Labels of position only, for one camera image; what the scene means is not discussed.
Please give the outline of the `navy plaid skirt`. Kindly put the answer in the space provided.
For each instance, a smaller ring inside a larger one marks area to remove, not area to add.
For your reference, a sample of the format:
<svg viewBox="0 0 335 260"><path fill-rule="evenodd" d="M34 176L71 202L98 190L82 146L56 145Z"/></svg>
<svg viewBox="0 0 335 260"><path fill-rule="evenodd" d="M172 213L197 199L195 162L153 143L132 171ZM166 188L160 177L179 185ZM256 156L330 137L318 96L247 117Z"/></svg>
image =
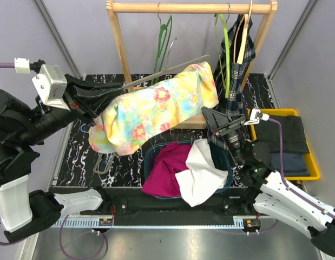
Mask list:
<svg viewBox="0 0 335 260"><path fill-rule="evenodd" d="M241 20L241 15L238 15L236 22L228 31L229 38L229 48L230 48L230 77L231 77L231 86L229 91L229 97L225 98L224 88L222 85L222 79L220 75L220 65L219 60L215 67L213 78L215 86L218 93L219 104L215 107L215 110L230 116L239 116L244 113L243 110L243 101L242 101L242 90L241 83L244 78L244 71L247 66L255 59L255 46L249 35L247 34L244 60L242 64L237 64L233 62L233 50L234 50L234 39L237 27ZM220 43L220 53L224 55L224 43Z"/></svg>

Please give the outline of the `magenta pleated skirt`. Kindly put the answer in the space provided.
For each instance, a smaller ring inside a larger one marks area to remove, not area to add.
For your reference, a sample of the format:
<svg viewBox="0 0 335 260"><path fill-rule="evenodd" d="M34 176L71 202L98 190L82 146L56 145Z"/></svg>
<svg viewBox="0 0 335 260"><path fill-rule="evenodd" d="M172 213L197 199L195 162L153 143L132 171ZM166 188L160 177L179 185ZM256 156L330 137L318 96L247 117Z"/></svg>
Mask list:
<svg viewBox="0 0 335 260"><path fill-rule="evenodd" d="M181 196L176 174L188 169L186 160L192 146L173 142L160 150L154 166L144 182L142 191L146 194L174 198Z"/></svg>

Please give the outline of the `wooden hanger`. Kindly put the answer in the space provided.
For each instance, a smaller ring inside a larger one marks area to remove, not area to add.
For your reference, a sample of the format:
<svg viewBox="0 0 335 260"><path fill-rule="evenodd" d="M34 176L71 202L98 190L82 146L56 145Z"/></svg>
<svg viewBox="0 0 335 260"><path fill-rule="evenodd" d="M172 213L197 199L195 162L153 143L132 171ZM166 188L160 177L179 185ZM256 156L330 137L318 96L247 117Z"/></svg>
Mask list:
<svg viewBox="0 0 335 260"><path fill-rule="evenodd" d="M250 1L249 11L247 14L241 15L241 20L237 27L234 39L233 62L242 64L244 60L246 39L248 34L249 22L252 13L253 1Z"/></svg>

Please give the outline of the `grey plastic hanger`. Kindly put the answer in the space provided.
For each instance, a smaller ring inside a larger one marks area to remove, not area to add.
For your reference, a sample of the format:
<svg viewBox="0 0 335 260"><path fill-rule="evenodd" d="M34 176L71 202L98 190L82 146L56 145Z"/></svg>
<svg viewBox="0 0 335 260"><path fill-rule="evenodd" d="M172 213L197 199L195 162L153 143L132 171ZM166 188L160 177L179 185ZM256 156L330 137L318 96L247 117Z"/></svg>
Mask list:
<svg viewBox="0 0 335 260"><path fill-rule="evenodd" d="M172 49L172 46L174 44L174 42L177 40L178 38L176 37L175 39L173 39L170 47L169 47L169 51L168 51L168 54L167 54L167 63L166 63L166 66L163 70L157 72L157 73L154 73L154 74L151 74L149 76L146 76L146 77L143 77L141 79L138 79L136 81L133 81L133 82L130 82L130 83L127 83L125 85L122 86L122 88L124 90L126 89L129 89L129 88L133 88L133 87L136 87L137 85L141 84L141 83L144 83L146 81L150 81L150 80L153 80L155 78L158 78L162 75L166 75L166 74L169 74L171 72L174 72L174 71L177 71L177 70L180 70L180 69L184 69L188 66L190 66L191 64L196 64L196 63L202 63L202 62L207 62L207 63L210 63L211 62L211 57L209 55L202 55L198 58L195 58L195 59L192 59L192 60L189 60L187 62L184 62L182 64L179 64L177 66L174 66L174 67L171 67L171 68L167 68L167 65L168 65L168 61L169 61L169 54L170 54L170 51Z"/></svg>
<svg viewBox="0 0 335 260"><path fill-rule="evenodd" d="M101 171L104 169L104 167L106 165L106 161L107 161L107 159L103 158L103 160L101 162Z"/></svg>

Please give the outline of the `light blue plastic hanger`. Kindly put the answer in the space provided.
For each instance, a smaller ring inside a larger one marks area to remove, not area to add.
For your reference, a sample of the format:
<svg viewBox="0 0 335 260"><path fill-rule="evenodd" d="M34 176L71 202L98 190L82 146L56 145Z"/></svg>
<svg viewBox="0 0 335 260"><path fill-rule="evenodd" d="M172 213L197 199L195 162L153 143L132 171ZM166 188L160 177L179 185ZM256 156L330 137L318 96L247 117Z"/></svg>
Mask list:
<svg viewBox="0 0 335 260"><path fill-rule="evenodd" d="M93 172L98 175L107 174L109 172L110 164L113 162L115 153L111 153L108 156L102 153L98 153L98 159L94 165ZM103 158L107 159L104 169L101 171L101 162Z"/></svg>

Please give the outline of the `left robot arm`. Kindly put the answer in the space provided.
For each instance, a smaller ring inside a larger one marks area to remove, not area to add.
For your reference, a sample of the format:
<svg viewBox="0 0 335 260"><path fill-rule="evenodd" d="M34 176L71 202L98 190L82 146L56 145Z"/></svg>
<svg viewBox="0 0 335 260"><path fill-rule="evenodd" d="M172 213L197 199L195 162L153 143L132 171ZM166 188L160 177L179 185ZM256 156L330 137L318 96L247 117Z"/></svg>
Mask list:
<svg viewBox="0 0 335 260"><path fill-rule="evenodd" d="M124 93L120 83L89 82L71 75L65 78L62 100L66 109L44 105L40 97L36 107L30 108L0 89L0 227L6 245L44 231L66 215L111 213L111 196L98 186L66 196L28 190L31 165L39 157L33 146L42 145L76 120L93 125L110 102Z"/></svg>

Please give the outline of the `pastel floral skirt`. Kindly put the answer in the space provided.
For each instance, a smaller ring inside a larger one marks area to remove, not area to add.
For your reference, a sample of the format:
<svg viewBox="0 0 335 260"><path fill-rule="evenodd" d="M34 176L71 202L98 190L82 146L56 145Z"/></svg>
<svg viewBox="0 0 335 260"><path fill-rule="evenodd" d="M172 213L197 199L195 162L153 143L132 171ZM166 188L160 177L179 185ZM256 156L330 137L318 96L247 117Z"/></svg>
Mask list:
<svg viewBox="0 0 335 260"><path fill-rule="evenodd" d="M150 138L219 103L208 62L192 64L171 79L116 97L89 129L89 144L103 154L135 153Z"/></svg>

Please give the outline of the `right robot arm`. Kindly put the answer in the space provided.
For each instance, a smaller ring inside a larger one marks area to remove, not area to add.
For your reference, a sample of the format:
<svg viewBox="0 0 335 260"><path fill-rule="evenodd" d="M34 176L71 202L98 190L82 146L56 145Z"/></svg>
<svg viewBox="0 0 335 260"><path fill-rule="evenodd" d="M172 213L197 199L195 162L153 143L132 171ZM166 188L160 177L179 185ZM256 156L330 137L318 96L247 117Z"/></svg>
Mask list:
<svg viewBox="0 0 335 260"><path fill-rule="evenodd" d="M273 168L266 143L244 138L243 128L247 125L268 121L282 129L281 123L260 109L252 109L249 119L207 107L201 111L208 127L208 140L228 151L231 166L241 166L239 175L247 187L229 210L271 216L300 231L323 253L335 257L335 207L289 182L283 168Z"/></svg>

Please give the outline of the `white skirt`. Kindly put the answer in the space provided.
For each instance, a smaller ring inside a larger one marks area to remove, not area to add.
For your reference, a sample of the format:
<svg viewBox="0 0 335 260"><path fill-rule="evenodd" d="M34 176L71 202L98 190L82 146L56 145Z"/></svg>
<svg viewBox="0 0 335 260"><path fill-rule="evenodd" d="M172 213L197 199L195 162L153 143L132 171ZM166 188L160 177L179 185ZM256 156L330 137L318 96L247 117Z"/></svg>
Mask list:
<svg viewBox="0 0 335 260"><path fill-rule="evenodd" d="M204 203L215 192L226 187L229 177L226 150L197 139L186 160L187 170L177 173L181 198L191 207Z"/></svg>

